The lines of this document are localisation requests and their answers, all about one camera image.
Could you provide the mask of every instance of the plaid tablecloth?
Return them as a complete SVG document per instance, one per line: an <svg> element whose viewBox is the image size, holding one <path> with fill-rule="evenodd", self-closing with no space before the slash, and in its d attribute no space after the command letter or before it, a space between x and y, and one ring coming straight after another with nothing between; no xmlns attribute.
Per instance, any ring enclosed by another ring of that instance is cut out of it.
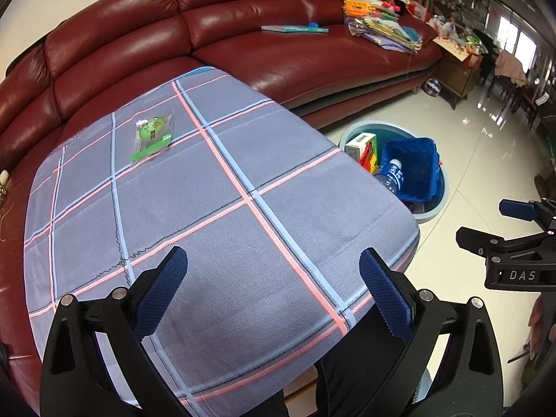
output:
<svg viewBox="0 0 556 417"><path fill-rule="evenodd" d="M135 122L174 113L173 138L130 164ZM373 304L358 272L374 247L403 270L409 211L297 116L201 68L87 127L39 168L24 275L37 348L59 299L105 297L187 251L185 280L143 345L194 416L235 416L293 380ZM105 337L121 396L134 398Z"/></svg>

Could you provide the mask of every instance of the blue basket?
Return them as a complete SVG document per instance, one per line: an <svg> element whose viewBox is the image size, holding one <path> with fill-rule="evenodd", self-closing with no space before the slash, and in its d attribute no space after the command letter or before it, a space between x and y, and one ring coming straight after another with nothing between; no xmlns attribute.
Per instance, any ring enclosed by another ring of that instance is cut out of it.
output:
<svg viewBox="0 0 556 417"><path fill-rule="evenodd" d="M440 175L440 157L436 143L430 138L405 138L385 143L381 164L393 158L401 162L404 182L398 198L407 202L428 202L436 194Z"/></svg>

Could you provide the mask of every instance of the wooden cabinet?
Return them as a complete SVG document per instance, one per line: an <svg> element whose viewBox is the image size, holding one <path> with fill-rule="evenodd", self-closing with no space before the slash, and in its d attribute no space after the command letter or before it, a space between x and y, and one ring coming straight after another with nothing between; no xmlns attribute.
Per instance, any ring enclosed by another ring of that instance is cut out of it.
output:
<svg viewBox="0 0 556 417"><path fill-rule="evenodd" d="M442 59L436 64L434 76L440 85L452 94L452 109L458 102L467 97L479 79L479 69L472 69L446 50L442 52Z"/></svg>

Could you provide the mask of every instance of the blue gripper pad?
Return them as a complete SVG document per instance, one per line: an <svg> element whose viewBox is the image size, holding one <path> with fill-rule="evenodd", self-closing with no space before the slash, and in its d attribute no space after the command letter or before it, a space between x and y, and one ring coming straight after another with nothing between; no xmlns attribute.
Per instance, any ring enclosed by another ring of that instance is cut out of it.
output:
<svg viewBox="0 0 556 417"><path fill-rule="evenodd" d="M369 249L361 253L359 274L373 295L390 333L408 343L413 336L411 308L388 277L388 267L373 251L375 255Z"/></svg>
<svg viewBox="0 0 556 417"><path fill-rule="evenodd" d="M139 340L154 334L187 274L187 253L182 248L175 248L173 255L162 262L165 261L166 266L156 277L136 309L133 333Z"/></svg>
<svg viewBox="0 0 556 417"><path fill-rule="evenodd" d="M538 217L535 206L528 202L502 199L498 205L498 209L500 210L500 214L518 220L532 221Z"/></svg>

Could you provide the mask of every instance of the blue bottle label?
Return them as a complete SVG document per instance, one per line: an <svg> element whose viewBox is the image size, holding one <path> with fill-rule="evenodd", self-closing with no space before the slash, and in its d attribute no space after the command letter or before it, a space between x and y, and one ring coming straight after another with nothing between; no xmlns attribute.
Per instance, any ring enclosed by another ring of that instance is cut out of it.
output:
<svg viewBox="0 0 556 417"><path fill-rule="evenodd" d="M393 181L398 187L398 190L401 188L401 184L404 183L404 176L401 173L401 169L393 163L384 164L379 171L379 174L382 174Z"/></svg>

